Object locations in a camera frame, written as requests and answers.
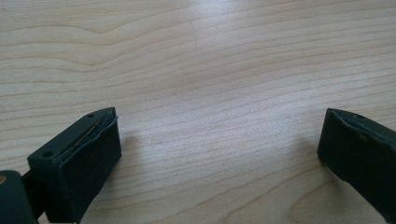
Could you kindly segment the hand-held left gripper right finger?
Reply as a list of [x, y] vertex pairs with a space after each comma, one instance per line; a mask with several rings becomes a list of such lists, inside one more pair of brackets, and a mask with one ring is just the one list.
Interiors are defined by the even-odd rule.
[[396, 223], [395, 131], [359, 114], [329, 108], [318, 157], [388, 223]]

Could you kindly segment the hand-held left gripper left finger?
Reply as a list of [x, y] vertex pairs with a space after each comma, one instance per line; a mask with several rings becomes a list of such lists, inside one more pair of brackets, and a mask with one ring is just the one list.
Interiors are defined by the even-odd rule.
[[121, 157], [113, 107], [82, 117], [28, 157], [50, 222], [79, 222]]

